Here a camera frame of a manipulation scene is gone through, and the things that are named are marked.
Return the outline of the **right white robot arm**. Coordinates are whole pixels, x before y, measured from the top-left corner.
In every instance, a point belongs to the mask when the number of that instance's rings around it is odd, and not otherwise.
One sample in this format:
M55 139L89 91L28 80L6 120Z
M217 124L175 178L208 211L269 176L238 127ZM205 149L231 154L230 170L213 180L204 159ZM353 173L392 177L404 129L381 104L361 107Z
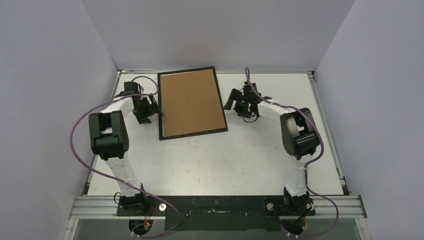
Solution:
M313 216L315 206L308 191L305 174L309 162L317 147L319 138L310 122L313 121L308 108L300 112L280 106L279 102L269 96L255 93L256 85L245 83L242 89L233 88L224 110L234 110L244 119L254 117L268 118L280 126L282 145L292 162L292 170L286 182L282 203L275 203L273 209L285 216Z

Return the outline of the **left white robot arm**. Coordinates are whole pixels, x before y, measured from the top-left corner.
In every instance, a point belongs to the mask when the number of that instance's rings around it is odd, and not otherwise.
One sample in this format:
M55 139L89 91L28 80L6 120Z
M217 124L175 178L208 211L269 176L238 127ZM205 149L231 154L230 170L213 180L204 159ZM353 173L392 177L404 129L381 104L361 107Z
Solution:
M162 115L155 97L143 93L140 84L127 81L113 103L88 116L91 149L109 166L120 189L119 216L123 211L130 216L141 216L151 209L128 157L130 139L125 124L128 114L133 114L139 124L149 124L151 116Z

